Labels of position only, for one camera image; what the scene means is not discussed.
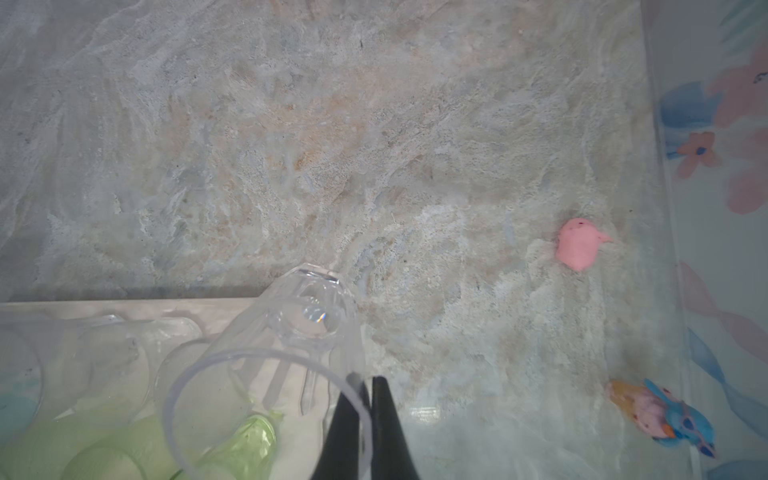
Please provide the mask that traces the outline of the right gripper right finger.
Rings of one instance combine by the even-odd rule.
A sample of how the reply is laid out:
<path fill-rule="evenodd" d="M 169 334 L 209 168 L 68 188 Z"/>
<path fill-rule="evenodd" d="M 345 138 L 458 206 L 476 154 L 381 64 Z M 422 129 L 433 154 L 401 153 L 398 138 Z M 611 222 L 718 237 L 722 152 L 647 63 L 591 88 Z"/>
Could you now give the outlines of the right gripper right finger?
<path fill-rule="evenodd" d="M 403 433 L 389 383 L 383 376 L 372 379 L 373 427 L 372 480 L 419 480 Z"/>

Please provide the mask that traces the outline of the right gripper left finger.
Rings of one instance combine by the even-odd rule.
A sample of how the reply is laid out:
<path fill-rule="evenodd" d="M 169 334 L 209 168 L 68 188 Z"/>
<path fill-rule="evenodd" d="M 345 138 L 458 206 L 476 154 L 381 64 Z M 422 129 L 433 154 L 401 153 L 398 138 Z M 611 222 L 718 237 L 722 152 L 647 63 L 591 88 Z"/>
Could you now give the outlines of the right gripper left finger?
<path fill-rule="evenodd" d="M 362 466 L 361 420 L 344 394 L 340 395 L 312 480 L 354 480 Z"/>

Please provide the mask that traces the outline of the bright green cup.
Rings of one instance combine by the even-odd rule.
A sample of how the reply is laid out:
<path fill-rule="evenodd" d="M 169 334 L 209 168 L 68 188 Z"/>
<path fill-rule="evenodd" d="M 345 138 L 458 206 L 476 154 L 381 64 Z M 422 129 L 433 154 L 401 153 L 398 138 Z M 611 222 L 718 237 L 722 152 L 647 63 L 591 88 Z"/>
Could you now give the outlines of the bright green cup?
<path fill-rule="evenodd" d="M 284 414 L 277 410 L 175 411 L 163 420 L 180 462 L 177 479 L 268 479 L 279 453 Z"/>

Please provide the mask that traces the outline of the light green textured cup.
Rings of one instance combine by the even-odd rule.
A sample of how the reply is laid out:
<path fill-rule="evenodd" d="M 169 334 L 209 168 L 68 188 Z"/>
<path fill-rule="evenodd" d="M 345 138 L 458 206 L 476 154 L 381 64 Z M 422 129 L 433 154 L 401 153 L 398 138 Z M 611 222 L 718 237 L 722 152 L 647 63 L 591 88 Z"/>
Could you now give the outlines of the light green textured cup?
<path fill-rule="evenodd" d="M 1 478 L 59 479 L 78 453 L 114 430 L 86 423 L 74 415 L 37 424 L 1 448 Z"/>
<path fill-rule="evenodd" d="M 61 479 L 171 479 L 179 471 L 157 415 L 121 427 L 78 453 Z"/>

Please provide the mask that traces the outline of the clear smooth cup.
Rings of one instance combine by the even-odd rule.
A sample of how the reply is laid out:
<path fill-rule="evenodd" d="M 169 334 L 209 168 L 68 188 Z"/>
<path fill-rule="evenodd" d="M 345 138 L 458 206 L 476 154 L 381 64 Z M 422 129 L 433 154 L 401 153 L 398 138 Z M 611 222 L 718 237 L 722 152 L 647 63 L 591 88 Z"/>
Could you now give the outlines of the clear smooth cup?
<path fill-rule="evenodd" d="M 93 390 L 103 366 L 95 335 L 123 322 L 116 315 L 2 317 L 1 442 L 57 417 Z"/>

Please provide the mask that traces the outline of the clear textured cup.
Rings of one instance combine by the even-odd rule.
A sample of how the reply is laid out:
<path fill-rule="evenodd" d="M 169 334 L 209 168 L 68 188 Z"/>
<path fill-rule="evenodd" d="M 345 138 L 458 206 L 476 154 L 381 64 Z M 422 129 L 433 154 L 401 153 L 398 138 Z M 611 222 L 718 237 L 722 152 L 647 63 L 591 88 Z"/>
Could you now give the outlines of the clear textured cup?
<path fill-rule="evenodd" d="M 155 380 L 154 402 L 161 422 L 174 416 L 198 418 L 203 414 L 224 418 L 243 410 L 231 360 L 208 361 L 211 338 L 180 344 L 163 360 Z"/>

